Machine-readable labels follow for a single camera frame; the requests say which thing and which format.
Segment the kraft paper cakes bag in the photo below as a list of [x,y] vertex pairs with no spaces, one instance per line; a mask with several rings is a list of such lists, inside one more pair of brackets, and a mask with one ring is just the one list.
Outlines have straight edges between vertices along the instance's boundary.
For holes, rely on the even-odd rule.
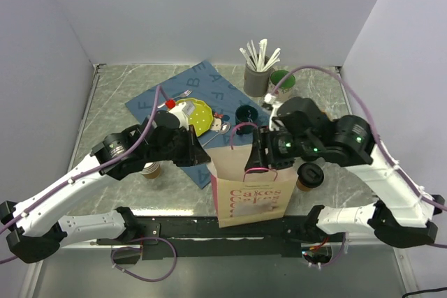
[[260,126],[242,123],[234,127],[227,147],[209,149],[207,164],[214,207],[220,228],[281,218],[291,200],[297,181],[297,170],[292,166],[283,170],[244,167],[252,145],[233,145],[233,137],[241,126]]

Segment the black plastic cup lid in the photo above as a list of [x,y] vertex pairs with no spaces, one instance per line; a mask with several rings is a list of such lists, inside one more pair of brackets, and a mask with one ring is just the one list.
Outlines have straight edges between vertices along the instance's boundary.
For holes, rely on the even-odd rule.
[[319,180],[323,183],[324,172],[315,163],[303,163],[297,171],[298,178],[307,180]]

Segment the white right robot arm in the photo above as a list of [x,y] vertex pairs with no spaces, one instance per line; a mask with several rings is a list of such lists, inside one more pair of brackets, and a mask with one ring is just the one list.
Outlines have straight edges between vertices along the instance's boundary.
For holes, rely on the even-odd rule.
[[396,248],[435,242],[438,227],[432,218],[442,197],[413,183],[371,124],[352,114],[331,120],[310,98],[281,102],[267,94],[263,108],[270,112],[269,123],[253,131],[245,173],[287,169],[297,158],[322,158],[346,168],[378,198],[359,207],[313,206],[298,231],[300,238],[315,242],[338,233],[363,233]]

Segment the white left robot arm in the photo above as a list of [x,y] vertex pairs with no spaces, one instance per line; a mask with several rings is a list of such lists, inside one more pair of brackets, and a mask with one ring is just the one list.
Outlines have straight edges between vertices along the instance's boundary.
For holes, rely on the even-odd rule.
[[68,212],[101,188],[141,172],[148,163],[161,161],[171,161],[177,167],[210,161],[193,126],[177,112],[154,112],[143,124],[107,135],[44,191],[22,202],[1,203],[1,222],[10,231],[6,237],[10,252],[30,264],[81,241],[133,242],[143,231],[128,207],[87,216],[69,216]]

